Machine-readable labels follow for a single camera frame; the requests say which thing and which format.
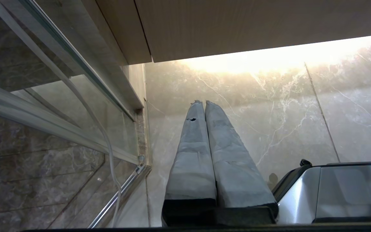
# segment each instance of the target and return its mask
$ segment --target bright light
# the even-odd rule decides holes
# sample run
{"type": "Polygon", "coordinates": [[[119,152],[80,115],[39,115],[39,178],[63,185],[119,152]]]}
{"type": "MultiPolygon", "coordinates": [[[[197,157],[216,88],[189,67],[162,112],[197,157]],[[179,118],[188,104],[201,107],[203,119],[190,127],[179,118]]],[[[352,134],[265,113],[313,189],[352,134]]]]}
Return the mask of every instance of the bright light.
{"type": "Polygon", "coordinates": [[[371,47],[371,36],[340,41],[271,48],[250,52],[197,57],[181,60],[192,69],[206,72],[229,72],[252,75],[273,70],[285,73],[288,69],[319,63],[333,64],[342,59],[353,59],[357,51],[371,47]]]}

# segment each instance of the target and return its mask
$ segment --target white wire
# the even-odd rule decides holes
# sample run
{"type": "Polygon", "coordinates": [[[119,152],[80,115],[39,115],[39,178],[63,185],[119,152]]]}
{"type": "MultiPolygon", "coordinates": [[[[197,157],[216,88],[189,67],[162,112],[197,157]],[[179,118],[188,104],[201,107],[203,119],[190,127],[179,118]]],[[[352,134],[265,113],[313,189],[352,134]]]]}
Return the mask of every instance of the white wire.
{"type": "Polygon", "coordinates": [[[78,100],[82,103],[82,105],[87,110],[88,114],[97,125],[98,129],[101,131],[101,134],[104,136],[104,139],[107,142],[107,146],[109,149],[109,165],[111,169],[111,176],[112,180],[114,181],[115,185],[118,189],[118,199],[115,205],[115,213],[114,217],[112,218],[112,226],[114,226],[115,218],[118,214],[118,207],[119,202],[121,199],[121,184],[118,182],[118,179],[114,173],[114,156],[112,154],[112,146],[111,142],[109,141],[109,137],[107,135],[106,130],[99,122],[98,118],[95,116],[94,112],[91,110],[90,106],[82,97],[81,93],[77,90],[74,83],[72,83],[67,76],[50,60],[47,55],[38,47],[38,45],[29,37],[29,35],[18,25],[18,23],[12,18],[12,16],[7,12],[7,10],[2,6],[0,3],[0,17],[4,20],[4,22],[15,32],[15,34],[21,38],[21,40],[65,83],[65,85],[76,95],[78,100]]]}

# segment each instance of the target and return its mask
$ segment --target gray wrapping paper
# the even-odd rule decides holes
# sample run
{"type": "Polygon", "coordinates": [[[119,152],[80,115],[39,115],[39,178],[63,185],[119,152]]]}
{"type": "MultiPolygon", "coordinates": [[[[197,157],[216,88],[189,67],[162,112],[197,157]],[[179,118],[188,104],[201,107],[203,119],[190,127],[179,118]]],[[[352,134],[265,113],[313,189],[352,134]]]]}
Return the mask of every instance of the gray wrapping paper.
{"type": "Polygon", "coordinates": [[[206,123],[218,188],[218,204],[226,208],[276,203],[240,136],[223,109],[206,102],[206,123]]]}
{"type": "Polygon", "coordinates": [[[188,110],[177,154],[171,167],[165,199],[216,199],[204,108],[195,101],[188,110]]]}

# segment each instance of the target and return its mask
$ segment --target white cable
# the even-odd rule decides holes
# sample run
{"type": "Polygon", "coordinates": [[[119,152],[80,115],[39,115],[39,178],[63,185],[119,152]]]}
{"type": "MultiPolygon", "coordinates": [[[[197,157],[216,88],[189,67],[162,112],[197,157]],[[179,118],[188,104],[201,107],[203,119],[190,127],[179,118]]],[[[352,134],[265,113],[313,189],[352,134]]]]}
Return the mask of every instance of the white cable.
{"type": "Polygon", "coordinates": [[[6,11],[4,6],[0,3],[0,17],[4,20],[4,22],[12,29],[12,31],[15,32],[15,34],[21,38],[21,40],[37,55],[44,63],[47,65],[65,84],[66,86],[76,95],[78,100],[82,103],[82,105],[87,110],[88,114],[94,121],[94,123],[97,125],[98,129],[101,131],[101,134],[103,134],[104,139],[107,142],[107,146],[109,149],[109,165],[111,168],[111,175],[112,180],[114,181],[115,185],[118,189],[118,199],[115,205],[115,213],[114,217],[112,218],[112,226],[114,226],[115,218],[118,214],[118,207],[119,207],[119,201],[121,199],[121,184],[118,182],[117,178],[115,177],[114,173],[114,156],[112,155],[112,146],[111,142],[109,141],[109,137],[107,135],[106,130],[101,125],[97,117],[95,116],[94,112],[91,110],[90,106],[87,104],[87,102],[84,100],[80,92],[75,87],[74,83],[72,83],[68,77],[52,62],[52,60],[47,57],[47,55],[38,47],[38,45],[29,37],[29,35],[18,25],[18,23],[12,18],[12,16],[6,11]]]}

